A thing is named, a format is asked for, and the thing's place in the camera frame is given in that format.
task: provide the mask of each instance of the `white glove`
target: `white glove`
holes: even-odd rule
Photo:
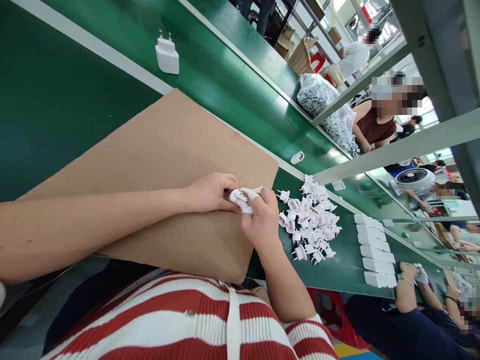
[[[429,276],[423,267],[419,267],[415,274],[415,281],[417,283],[429,283]]]

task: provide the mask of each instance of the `red and white striped shirt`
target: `red and white striped shirt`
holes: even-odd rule
[[[43,359],[338,359],[318,315],[282,323],[249,290],[156,270],[88,314]]]

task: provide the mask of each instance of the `hand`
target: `hand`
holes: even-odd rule
[[[361,149],[362,153],[366,154],[370,150],[372,150],[372,145],[370,145],[370,143],[368,141],[362,141],[360,143],[360,149]]]
[[[480,246],[469,243],[469,242],[464,242],[460,245],[459,250],[465,251],[465,252],[479,252]]]
[[[417,268],[415,266],[413,266],[412,264],[408,263],[408,262],[401,262],[400,263],[400,271],[402,274],[405,274],[405,275],[410,275],[412,277],[415,276],[415,274],[417,273]]]
[[[184,189],[192,213],[226,210],[240,214],[240,208],[225,198],[226,192],[238,189],[239,182],[232,174],[210,173]]]
[[[260,196],[250,206],[254,215],[243,213],[241,229],[260,256],[268,254],[272,246],[282,246],[279,239],[279,205],[275,193],[263,187]]]
[[[429,276],[423,267],[419,267],[415,274],[415,281],[417,283],[428,284],[429,283]]]
[[[425,209],[425,210],[430,210],[432,208],[432,205],[430,205],[429,203],[425,202],[425,201],[421,201],[418,203],[418,205],[422,208],[422,209]]]
[[[449,296],[451,298],[454,298],[455,300],[459,301],[460,300],[460,293],[458,290],[452,289],[450,285],[446,286],[446,294],[445,296]]]

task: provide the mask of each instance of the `plastic bag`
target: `plastic bag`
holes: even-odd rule
[[[339,95],[337,89],[321,75],[311,73],[300,75],[300,91],[296,97],[301,107],[312,118],[321,113]],[[352,132],[355,116],[349,104],[345,104],[320,123],[333,141],[353,156],[360,152]]]

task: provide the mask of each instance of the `cardboard sheet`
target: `cardboard sheet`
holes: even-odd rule
[[[211,172],[240,186],[271,187],[278,163],[178,89],[119,127],[22,199],[184,187]],[[126,236],[101,254],[241,283],[252,246],[237,214],[174,216]]]

